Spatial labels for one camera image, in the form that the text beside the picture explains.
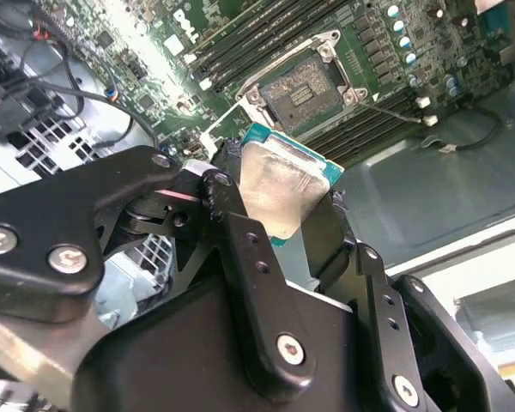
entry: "black metal bracket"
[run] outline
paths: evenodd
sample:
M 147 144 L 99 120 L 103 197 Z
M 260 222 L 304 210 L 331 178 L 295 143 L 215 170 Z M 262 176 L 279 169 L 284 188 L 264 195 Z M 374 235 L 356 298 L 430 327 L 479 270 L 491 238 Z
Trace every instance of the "black metal bracket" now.
M 0 194 L 0 227 L 16 241 L 0 254 L 0 313 L 54 323 L 86 313 L 124 206 L 170 186 L 178 172 L 173 160 L 138 147 Z M 53 269 L 48 259 L 59 246 L 81 251 L 83 270 Z
M 366 381 L 361 397 L 382 410 L 436 410 L 421 384 L 403 300 L 389 286 L 379 254 L 357 243 L 346 210 L 342 193 L 331 192 L 306 219 L 302 234 L 318 290 L 357 315 L 357 366 Z
M 421 380 L 443 410 L 515 410 L 515 394 L 419 279 L 394 284 L 404 299 Z

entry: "wire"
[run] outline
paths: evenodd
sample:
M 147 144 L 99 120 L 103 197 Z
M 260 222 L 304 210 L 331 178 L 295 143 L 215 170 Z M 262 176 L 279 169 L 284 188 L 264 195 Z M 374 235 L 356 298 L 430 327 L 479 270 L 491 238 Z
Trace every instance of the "wire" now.
M 71 88 L 64 88 L 62 86 L 58 86 L 57 84 L 51 84 L 48 82 L 41 82 L 41 81 L 33 81 L 31 79 L 27 79 L 27 83 L 34 83 L 37 87 L 43 88 L 44 90 L 51 90 L 56 93 L 70 94 L 73 96 L 80 96 L 80 97 L 84 97 L 86 99 L 100 101 L 101 103 L 105 103 L 112 107 L 116 107 L 121 112 L 128 114 L 136 122 L 138 122 L 139 125 L 141 126 L 141 128 L 143 129 L 143 131 L 145 131 L 145 133 L 147 133 L 153 139 L 153 145 L 156 148 L 158 148 L 158 145 L 159 145 L 158 136 L 157 136 L 155 130 L 153 129 L 153 127 L 147 122 L 147 120 L 145 120 L 139 114 L 137 114 L 136 112 L 134 112 L 133 110 L 131 110 L 130 108 L 128 108 L 126 106 L 122 106 L 119 103 L 112 102 L 109 99 L 107 99 L 107 97 L 102 96 L 100 94 L 89 93 L 89 92 L 86 92 L 83 90 L 80 90 L 80 91 L 73 90 Z
M 69 58 L 70 54 L 72 52 L 71 47 L 68 44 L 62 45 L 63 49 L 63 65 L 65 68 L 65 74 L 67 75 L 67 79 L 69 79 L 70 86 L 73 90 L 76 92 L 80 92 L 80 86 L 78 85 L 78 81 L 75 78 L 75 75 L 72 73 L 72 69 L 69 64 Z M 64 116 L 62 114 L 58 114 L 58 118 L 61 120 L 73 120 L 81 115 L 81 113 L 84 111 L 84 106 L 86 103 L 84 102 L 84 98 L 81 96 L 76 96 L 76 110 L 72 115 Z
M 482 146 L 484 146 L 485 144 L 490 142 L 490 140 L 492 140 L 493 138 L 498 136 L 500 131 L 504 128 L 504 122 L 502 121 L 502 119 L 498 113 L 488 110 L 484 107 L 480 107 L 480 106 L 475 106 L 470 110 L 480 113 L 481 115 L 483 115 L 487 118 L 490 118 L 491 120 L 494 121 L 494 126 L 489 131 L 489 133 L 487 133 L 487 135 L 485 137 L 483 137 L 481 140 L 478 140 L 478 141 L 470 143 L 470 144 L 458 144 L 456 146 L 456 150 L 459 152 L 462 152 L 465 150 L 473 150 L 476 148 L 481 148 Z
M 485 144 L 489 143 L 492 139 L 497 137 L 500 134 L 500 131 L 504 128 L 504 122 L 498 113 L 481 106 L 472 106 L 469 107 L 469 110 L 471 112 L 477 112 L 486 118 L 490 118 L 494 122 L 492 129 L 490 129 L 485 137 L 469 144 L 455 144 L 443 141 L 438 135 L 431 135 L 423 139 L 421 147 L 428 148 L 432 145 L 435 145 L 436 147 L 440 147 L 439 151 L 442 153 L 475 150 L 476 148 L 483 147 Z
M 34 38 L 34 31 L 32 28 L 18 27 L 11 21 L 4 20 L 1 16 L 0 34 L 4 37 L 18 40 L 29 40 Z
M 134 126 L 136 125 L 136 121 L 133 117 L 130 117 L 130 122 L 128 123 L 128 127 L 126 128 L 126 131 L 113 140 L 105 140 L 104 142 L 98 142 L 96 143 L 92 148 L 111 148 L 117 143 L 122 142 L 133 130 Z
M 391 110 L 387 110 L 387 109 L 384 109 L 384 108 L 381 108 L 381 107 L 377 107 L 377 106 L 368 105 L 367 103 L 364 103 L 363 101 L 359 101 L 358 104 L 361 105 L 361 106 L 366 107 L 367 109 L 375 110 L 376 112 L 380 112 L 380 113 L 384 113 L 384 114 L 389 114 L 390 116 L 392 116 L 394 118 L 399 118 L 402 121 L 407 122 L 407 123 L 421 124 L 421 119 L 420 118 L 409 118 L 409 117 L 403 116 L 402 114 L 399 114 L 397 112 L 393 112 Z

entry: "ventilation grille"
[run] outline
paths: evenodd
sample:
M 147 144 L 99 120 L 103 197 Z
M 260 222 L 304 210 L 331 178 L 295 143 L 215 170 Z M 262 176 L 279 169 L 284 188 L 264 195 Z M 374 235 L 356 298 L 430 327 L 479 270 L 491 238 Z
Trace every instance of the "ventilation grille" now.
M 173 261 L 172 243 L 168 238 L 150 235 L 142 245 L 127 251 L 126 256 L 163 286 Z

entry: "green circuit board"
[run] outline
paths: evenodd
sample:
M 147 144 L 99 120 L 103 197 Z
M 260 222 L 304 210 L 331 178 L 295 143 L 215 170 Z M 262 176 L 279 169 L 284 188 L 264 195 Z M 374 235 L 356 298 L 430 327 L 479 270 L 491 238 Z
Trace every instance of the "green circuit board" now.
M 340 65 L 352 87 L 367 91 L 368 106 L 405 88 L 426 88 L 431 107 L 443 118 L 457 110 L 464 96 L 479 100 L 512 81 L 511 66 L 500 61 L 500 52 L 511 45 L 511 27 L 499 11 L 496 18 L 503 24 L 490 27 L 470 0 L 41 2 L 73 39 L 95 47 L 118 78 L 126 105 L 140 112 L 164 146 L 180 157 L 205 156 L 199 133 L 236 103 L 250 76 L 329 31 L 340 34 L 335 45 Z M 283 11 L 275 15 L 275 8 Z M 442 16 L 435 10 L 442 10 Z M 251 29 L 254 23 L 258 30 Z M 301 60 L 301 54 L 287 60 L 282 73 Z M 105 82 L 105 71 L 91 58 L 87 61 Z M 327 74 L 332 84 L 334 71 Z M 267 82 L 274 80 L 270 76 Z M 287 134 L 310 142 L 359 112 L 347 105 L 332 107 Z M 242 138 L 251 123 L 238 108 L 210 135 L 216 144 Z

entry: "black cable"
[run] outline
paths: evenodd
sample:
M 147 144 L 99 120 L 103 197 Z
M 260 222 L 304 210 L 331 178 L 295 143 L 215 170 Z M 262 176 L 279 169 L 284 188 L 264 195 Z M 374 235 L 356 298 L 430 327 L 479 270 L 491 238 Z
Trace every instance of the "black cable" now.
M 158 136 L 157 136 L 155 130 L 153 129 L 153 127 L 147 122 L 147 120 L 145 120 L 138 113 L 134 112 L 133 110 L 131 110 L 130 108 L 128 108 L 126 106 L 122 106 L 119 103 L 110 101 L 109 99 L 107 99 L 107 97 L 101 96 L 100 94 L 90 93 L 90 92 L 86 92 L 83 90 L 81 90 L 81 91 L 73 90 L 70 88 L 64 88 L 62 86 L 58 86 L 57 84 L 51 84 L 48 82 L 31 81 L 31 79 L 27 79 L 27 83 L 34 84 L 35 86 L 37 86 L 39 88 L 43 88 L 44 90 L 51 90 L 56 93 L 70 94 L 73 96 L 81 96 L 86 99 L 100 101 L 101 103 L 105 103 L 109 106 L 116 107 L 121 112 L 128 114 L 136 122 L 138 122 L 139 125 L 141 126 L 141 128 L 143 129 L 143 131 L 145 131 L 145 133 L 147 133 L 153 139 L 153 145 L 156 148 L 158 148 L 158 145 L 159 145 Z
M 126 131 L 122 133 L 119 137 L 112 140 L 105 140 L 104 142 L 98 142 L 96 143 L 92 148 L 111 148 L 117 143 L 122 142 L 133 130 L 134 126 L 136 125 L 136 121 L 133 117 L 130 117 L 130 122 L 128 123 L 128 127 L 126 128 Z
M 474 112 L 480 113 L 481 115 L 490 118 L 494 121 L 494 126 L 492 129 L 487 133 L 485 137 L 483 137 L 481 140 L 478 140 L 476 142 L 470 143 L 470 144 L 458 144 L 456 145 L 456 151 L 463 152 L 466 150 L 474 150 L 476 148 L 481 148 L 488 142 L 490 142 L 493 138 L 497 137 L 501 130 L 504 128 L 504 122 L 502 121 L 500 115 L 496 112 L 493 112 L 492 110 L 486 109 L 481 106 L 475 106 L 472 109 L 470 109 Z
M 440 138 L 440 136 L 431 135 L 422 142 L 422 144 L 421 144 L 422 148 L 428 148 L 428 147 L 432 147 L 432 145 L 434 145 L 435 147 L 439 148 L 439 150 L 441 152 L 445 152 L 445 153 L 454 152 L 454 151 L 464 152 L 464 151 L 468 151 L 468 150 L 475 150 L 477 148 L 481 148 L 481 147 L 485 146 L 487 143 L 492 141 L 492 139 L 497 137 L 500 134 L 501 130 L 503 130 L 504 122 L 498 113 L 493 112 L 492 110 L 489 110 L 482 106 L 469 107 L 469 111 L 477 112 L 486 118 L 490 118 L 494 122 L 492 129 L 487 133 L 487 135 L 485 137 L 483 137 L 482 139 L 480 139 L 476 142 L 473 142 L 473 143 L 455 144 L 452 142 L 445 142 L 444 140 L 442 140 L 442 138 Z
M 34 31 L 32 28 L 17 27 L 12 22 L 5 21 L 1 16 L 0 34 L 4 37 L 18 40 L 31 40 L 34 38 Z
M 70 55 L 72 53 L 72 49 L 68 44 L 62 44 L 61 45 L 62 51 L 63 51 L 63 66 L 65 68 L 65 74 L 67 75 L 67 79 L 69 79 L 69 84 L 72 87 L 73 90 L 76 92 L 80 92 L 80 86 L 78 85 L 78 82 L 76 81 L 75 75 L 72 72 L 72 69 L 69 64 Z M 57 118 L 60 120 L 73 120 L 81 115 L 81 113 L 84 111 L 84 106 L 86 103 L 84 102 L 84 98 L 81 96 L 76 96 L 76 110 L 72 115 L 64 116 L 62 114 L 57 114 Z

